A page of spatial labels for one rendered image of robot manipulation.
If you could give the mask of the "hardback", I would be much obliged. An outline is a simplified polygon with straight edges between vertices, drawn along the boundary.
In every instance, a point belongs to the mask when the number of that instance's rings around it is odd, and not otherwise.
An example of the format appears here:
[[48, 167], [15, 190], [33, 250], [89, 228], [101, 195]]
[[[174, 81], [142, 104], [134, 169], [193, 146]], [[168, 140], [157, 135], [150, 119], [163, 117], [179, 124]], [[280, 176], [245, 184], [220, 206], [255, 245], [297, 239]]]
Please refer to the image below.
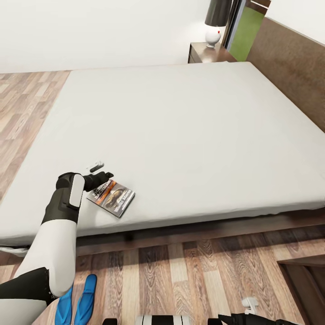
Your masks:
[[120, 218], [134, 196], [134, 191], [110, 179], [93, 189], [86, 199]]

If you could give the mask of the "sandal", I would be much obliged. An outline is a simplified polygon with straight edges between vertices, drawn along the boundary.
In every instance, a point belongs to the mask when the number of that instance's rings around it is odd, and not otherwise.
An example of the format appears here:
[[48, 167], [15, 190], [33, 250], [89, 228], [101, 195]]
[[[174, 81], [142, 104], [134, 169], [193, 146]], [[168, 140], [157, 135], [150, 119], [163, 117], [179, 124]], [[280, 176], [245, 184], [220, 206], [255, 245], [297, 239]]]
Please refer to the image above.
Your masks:
[[56, 316], [55, 316], [55, 325], [70, 325], [72, 320], [72, 290], [60, 297], [57, 304]]
[[74, 319], [74, 325], [87, 325], [92, 316], [94, 292], [97, 277], [91, 274], [87, 277], [84, 286], [84, 292], [78, 301], [77, 312]]

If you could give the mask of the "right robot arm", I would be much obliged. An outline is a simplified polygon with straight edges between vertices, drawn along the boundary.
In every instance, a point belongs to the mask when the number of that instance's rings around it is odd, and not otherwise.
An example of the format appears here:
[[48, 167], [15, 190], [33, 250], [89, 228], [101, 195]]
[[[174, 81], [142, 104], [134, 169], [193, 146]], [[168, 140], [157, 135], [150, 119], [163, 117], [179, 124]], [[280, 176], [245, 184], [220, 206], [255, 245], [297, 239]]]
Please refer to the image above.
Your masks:
[[231, 313], [231, 316], [218, 315], [218, 318], [227, 325], [303, 325], [294, 321], [286, 321], [282, 319], [273, 321], [257, 316], [257, 310], [255, 307], [259, 304], [254, 297], [243, 299], [242, 304], [244, 307], [251, 309], [246, 309], [245, 313]]

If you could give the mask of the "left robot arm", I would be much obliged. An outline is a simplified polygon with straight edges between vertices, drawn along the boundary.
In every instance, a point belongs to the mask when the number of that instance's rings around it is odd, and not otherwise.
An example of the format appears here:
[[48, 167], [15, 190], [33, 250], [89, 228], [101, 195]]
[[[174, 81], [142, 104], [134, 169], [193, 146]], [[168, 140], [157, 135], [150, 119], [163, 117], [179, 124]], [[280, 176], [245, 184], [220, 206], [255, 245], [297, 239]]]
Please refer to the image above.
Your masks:
[[91, 192], [114, 175], [94, 172], [95, 161], [80, 173], [67, 172], [56, 182], [38, 233], [12, 280], [0, 284], [0, 325], [31, 325], [75, 279], [76, 232], [83, 191]]

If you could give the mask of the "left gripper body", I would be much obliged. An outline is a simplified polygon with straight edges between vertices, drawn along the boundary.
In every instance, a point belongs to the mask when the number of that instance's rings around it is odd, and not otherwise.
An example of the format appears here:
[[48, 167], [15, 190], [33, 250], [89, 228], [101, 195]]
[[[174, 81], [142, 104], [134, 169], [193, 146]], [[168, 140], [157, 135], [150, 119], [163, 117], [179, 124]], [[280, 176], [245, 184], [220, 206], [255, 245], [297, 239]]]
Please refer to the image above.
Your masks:
[[106, 176], [106, 173], [105, 172], [99, 172], [98, 174], [95, 174], [95, 175], [88, 175], [92, 179], [93, 185], [89, 190], [84, 190], [84, 191], [91, 192], [91, 191], [93, 191], [93, 189], [98, 188], [99, 186], [101, 186], [104, 183], [108, 182], [108, 178]]

